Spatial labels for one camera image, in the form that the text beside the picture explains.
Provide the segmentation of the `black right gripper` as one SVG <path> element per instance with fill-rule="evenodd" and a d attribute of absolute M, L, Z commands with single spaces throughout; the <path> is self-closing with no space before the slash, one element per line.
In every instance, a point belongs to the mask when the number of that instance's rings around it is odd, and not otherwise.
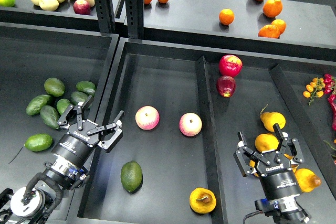
<path fill-rule="evenodd" d="M 273 125 L 279 145 L 276 151 L 267 151 L 262 154 L 253 151 L 247 146 L 242 131 L 237 133 L 238 144 L 234 152 L 234 159 L 243 177 L 252 175 L 253 168 L 249 166 L 250 160 L 256 162 L 256 173 L 266 198 L 269 201 L 283 199 L 286 197 L 295 198 L 302 193 L 298 181 L 291 169 L 290 159 L 284 156 L 286 149 L 290 149 L 290 156 L 297 164 L 305 162 L 303 153 L 297 138 L 290 138 L 285 135 L 278 124 Z"/>

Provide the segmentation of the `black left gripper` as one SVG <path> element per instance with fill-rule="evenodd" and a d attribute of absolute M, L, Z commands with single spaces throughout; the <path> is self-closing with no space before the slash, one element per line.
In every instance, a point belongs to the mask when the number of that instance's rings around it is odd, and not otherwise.
<path fill-rule="evenodd" d="M 69 128 L 62 136 L 52 153 L 62 157 L 77 167 L 82 167 L 95 147 L 102 148 L 110 153 L 116 144 L 122 139 L 122 122 L 124 111 L 121 110 L 113 122 L 108 125 L 99 126 L 90 120 L 83 120 L 83 112 L 93 102 L 93 96 L 89 95 L 84 102 L 77 105 L 70 104 L 57 121 L 61 128 Z M 68 120 L 76 115 L 77 123 L 70 126 Z"/>

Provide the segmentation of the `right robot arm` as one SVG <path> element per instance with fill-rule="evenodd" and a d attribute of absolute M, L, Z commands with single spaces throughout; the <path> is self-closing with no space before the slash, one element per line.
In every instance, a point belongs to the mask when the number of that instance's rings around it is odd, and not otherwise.
<path fill-rule="evenodd" d="M 256 211 L 247 214 L 243 223 L 258 214 L 272 217 L 274 223 L 308 223 L 311 215 L 296 201 L 302 190 L 292 169 L 292 165 L 305 161 L 299 141 L 290 138 L 279 124 L 273 128 L 278 147 L 261 153 L 247 146 L 242 131 L 237 133 L 239 142 L 234 159 L 239 170 L 244 177 L 257 174 L 265 194 L 264 199 L 255 201 Z"/>

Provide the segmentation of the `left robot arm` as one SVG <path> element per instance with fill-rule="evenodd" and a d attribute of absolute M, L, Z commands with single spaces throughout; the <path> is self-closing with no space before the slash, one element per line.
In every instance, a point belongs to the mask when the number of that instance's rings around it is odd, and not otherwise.
<path fill-rule="evenodd" d="M 46 169 L 37 173 L 25 187 L 17 191 L 7 188 L 1 192 L 1 223 L 12 216 L 18 223 L 46 223 L 60 205 L 67 191 L 82 187 L 90 176 L 85 163 L 91 153 L 102 148 L 109 153 L 123 137 L 120 111 L 113 122 L 99 126 L 84 119 L 84 111 L 93 97 L 77 105 L 68 105 L 57 124 L 67 132 L 52 149 L 56 159 L 45 163 Z"/>

